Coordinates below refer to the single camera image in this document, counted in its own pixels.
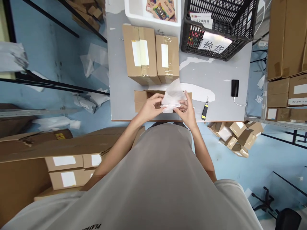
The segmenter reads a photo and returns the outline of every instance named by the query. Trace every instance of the open cardboard box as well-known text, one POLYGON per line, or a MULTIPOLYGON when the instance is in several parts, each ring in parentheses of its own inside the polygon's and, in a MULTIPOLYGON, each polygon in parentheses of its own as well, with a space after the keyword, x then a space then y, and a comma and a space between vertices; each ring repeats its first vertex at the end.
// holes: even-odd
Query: open cardboard box
POLYGON ((134 91, 134 106, 135 112, 140 112, 141 108, 145 104, 146 100, 153 96, 155 93, 165 94, 165 90, 143 90, 143 91, 134 91))

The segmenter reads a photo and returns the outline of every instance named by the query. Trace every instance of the gray table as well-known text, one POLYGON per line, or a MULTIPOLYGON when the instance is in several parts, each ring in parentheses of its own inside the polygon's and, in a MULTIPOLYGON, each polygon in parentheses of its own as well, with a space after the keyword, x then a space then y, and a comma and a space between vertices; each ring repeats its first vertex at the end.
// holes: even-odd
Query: gray table
MULTIPOLYGON (((141 86, 128 77, 125 60, 124 41, 122 34, 123 23, 130 23, 125 11, 113 14, 107 8, 107 37, 109 53, 109 78, 111 94, 111 118, 112 121, 130 121, 137 113, 134 108, 134 90, 148 89, 141 86)), ((209 89, 215 94, 215 101, 209 103, 206 121, 243 121, 245 107, 238 106, 230 96, 231 82, 224 80, 238 79, 239 96, 236 103, 246 103, 249 63, 252 43, 247 44, 231 60, 223 62, 214 60, 212 63, 190 63, 180 71, 180 81, 209 89)), ((179 52, 179 63, 187 57, 197 57, 208 60, 207 57, 179 52)), ((205 103, 193 100, 197 121, 201 120, 205 103)), ((162 113, 155 120, 180 120, 176 113, 162 113)))

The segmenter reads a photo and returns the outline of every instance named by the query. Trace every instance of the paper sign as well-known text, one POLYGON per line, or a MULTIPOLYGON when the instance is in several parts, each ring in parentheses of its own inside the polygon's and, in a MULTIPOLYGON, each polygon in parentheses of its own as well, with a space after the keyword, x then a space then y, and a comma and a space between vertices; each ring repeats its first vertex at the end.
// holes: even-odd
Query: paper sign
POLYGON ((55 166, 73 165, 76 163, 76 159, 74 158, 74 156, 53 157, 53 162, 55 166))
POLYGON ((201 23, 205 28, 212 29, 211 13, 190 13, 192 21, 201 23))
POLYGON ((74 172, 63 172, 61 173, 61 177, 64 187, 77 185, 74 172))
POLYGON ((202 39, 203 40, 198 47, 199 50, 210 50, 219 54, 232 43, 228 38, 209 32, 205 32, 202 39))
POLYGON ((99 154, 92 155, 92 166, 98 166, 101 163, 101 156, 99 154))

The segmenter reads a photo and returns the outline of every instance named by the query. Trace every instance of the hand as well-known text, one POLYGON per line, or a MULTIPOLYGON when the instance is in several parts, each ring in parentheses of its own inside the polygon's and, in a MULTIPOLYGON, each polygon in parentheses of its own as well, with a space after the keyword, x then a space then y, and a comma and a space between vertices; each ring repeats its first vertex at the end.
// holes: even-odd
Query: hand
POLYGON ((147 99, 143 107, 141 108, 140 112, 135 116, 134 120, 140 126, 143 125, 145 122, 148 122, 162 113, 164 108, 160 108, 161 101, 164 95, 156 93, 150 98, 147 99))
POLYGON ((180 104, 183 104, 179 108, 174 108, 174 111, 180 116, 186 126, 191 130, 197 126, 195 112, 192 104, 192 100, 188 95, 187 91, 185 91, 185 95, 187 100, 179 101, 180 104))

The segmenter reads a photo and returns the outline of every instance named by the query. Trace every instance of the white plastic bag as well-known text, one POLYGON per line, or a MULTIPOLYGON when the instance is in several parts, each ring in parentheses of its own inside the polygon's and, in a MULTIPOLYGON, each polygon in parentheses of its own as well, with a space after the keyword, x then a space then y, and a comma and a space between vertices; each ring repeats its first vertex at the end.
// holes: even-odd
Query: white plastic bag
POLYGON ((180 86, 180 80, 176 79, 166 88, 164 98, 161 102, 161 107, 166 107, 163 113, 172 113, 174 108, 181 106, 179 103, 181 100, 186 100, 186 96, 180 86))

